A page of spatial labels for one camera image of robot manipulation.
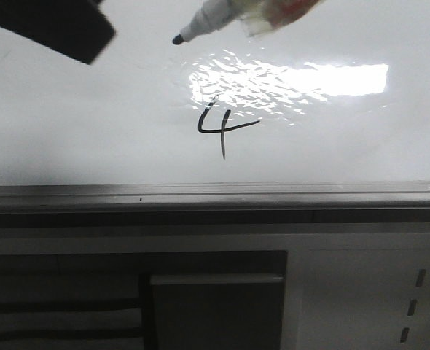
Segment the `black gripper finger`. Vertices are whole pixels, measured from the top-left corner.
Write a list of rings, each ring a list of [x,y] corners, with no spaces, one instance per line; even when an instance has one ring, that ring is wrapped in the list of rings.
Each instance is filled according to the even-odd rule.
[[[116,31],[100,1],[0,1],[0,28],[90,65]]]

